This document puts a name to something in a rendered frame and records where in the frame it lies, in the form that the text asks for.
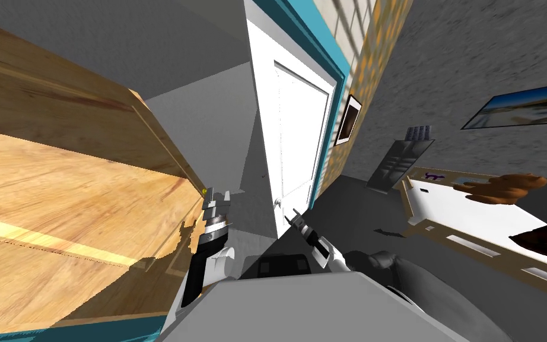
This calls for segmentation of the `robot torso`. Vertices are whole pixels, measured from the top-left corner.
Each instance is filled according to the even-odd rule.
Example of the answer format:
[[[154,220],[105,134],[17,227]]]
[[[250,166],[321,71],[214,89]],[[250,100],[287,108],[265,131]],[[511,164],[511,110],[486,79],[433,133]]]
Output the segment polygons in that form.
[[[155,342],[468,342],[357,272],[236,280],[231,249],[210,258],[211,287],[176,299]]]

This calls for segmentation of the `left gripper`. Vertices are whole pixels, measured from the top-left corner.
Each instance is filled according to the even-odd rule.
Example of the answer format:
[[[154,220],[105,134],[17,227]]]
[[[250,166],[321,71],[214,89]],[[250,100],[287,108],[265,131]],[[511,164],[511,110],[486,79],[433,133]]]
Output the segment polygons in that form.
[[[226,216],[231,205],[230,191],[226,191],[223,200],[214,200],[214,189],[205,189],[205,199],[202,204],[204,217]]]

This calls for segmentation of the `dark grey shelf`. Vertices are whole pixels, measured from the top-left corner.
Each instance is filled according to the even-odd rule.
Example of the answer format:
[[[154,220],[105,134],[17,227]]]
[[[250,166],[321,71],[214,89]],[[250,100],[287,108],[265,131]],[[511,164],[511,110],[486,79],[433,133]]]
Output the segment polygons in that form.
[[[401,180],[434,142],[430,138],[431,127],[412,126],[404,140],[396,140],[369,178],[366,188],[386,194]]]

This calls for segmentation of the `light wooden door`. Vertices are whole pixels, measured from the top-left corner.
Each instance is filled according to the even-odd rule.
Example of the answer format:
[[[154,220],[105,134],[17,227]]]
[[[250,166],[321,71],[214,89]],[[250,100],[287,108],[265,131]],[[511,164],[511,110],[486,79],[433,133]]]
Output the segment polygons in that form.
[[[0,342],[147,342],[202,181],[140,95],[0,28]]]

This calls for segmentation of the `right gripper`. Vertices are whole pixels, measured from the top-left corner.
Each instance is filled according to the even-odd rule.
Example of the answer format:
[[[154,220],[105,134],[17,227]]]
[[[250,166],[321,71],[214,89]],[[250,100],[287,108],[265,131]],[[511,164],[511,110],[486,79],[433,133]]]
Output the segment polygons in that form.
[[[302,218],[301,213],[297,211],[295,208],[293,209],[293,212],[295,214],[294,218],[289,218],[287,216],[284,216],[284,219],[299,233],[301,233],[302,236],[309,236],[310,235],[310,228],[306,224],[305,220]]]

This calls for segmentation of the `blue landscape picture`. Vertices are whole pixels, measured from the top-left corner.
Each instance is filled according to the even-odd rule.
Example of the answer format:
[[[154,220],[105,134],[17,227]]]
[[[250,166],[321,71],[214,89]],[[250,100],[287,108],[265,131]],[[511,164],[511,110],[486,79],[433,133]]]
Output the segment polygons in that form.
[[[547,125],[547,86],[492,97],[462,130]]]

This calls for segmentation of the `white framed dark picture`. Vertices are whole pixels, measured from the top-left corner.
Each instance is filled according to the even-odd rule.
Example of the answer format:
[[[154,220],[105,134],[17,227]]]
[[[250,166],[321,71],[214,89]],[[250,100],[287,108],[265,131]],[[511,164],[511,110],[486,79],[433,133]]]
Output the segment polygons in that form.
[[[344,144],[349,141],[357,118],[360,114],[362,104],[352,95],[348,96],[344,114],[336,134],[335,145]]]

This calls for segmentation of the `white panel door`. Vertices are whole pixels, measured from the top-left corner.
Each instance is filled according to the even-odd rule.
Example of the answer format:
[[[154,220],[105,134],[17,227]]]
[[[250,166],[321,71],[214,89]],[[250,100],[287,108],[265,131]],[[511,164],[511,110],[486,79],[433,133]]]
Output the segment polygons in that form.
[[[282,236],[289,227],[284,216],[308,209],[335,82],[276,24],[250,20],[247,30],[271,204]],[[281,207],[274,206],[277,198]]]

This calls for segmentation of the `wooden bed with teddy bear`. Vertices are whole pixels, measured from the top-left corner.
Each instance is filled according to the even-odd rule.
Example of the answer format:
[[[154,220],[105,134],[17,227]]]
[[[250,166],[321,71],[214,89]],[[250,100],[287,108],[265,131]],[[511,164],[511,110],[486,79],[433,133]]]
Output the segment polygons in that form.
[[[395,185],[408,219],[403,235],[419,234],[547,293],[547,256],[510,240],[545,225],[516,205],[488,205],[453,189],[490,176],[416,167]]]

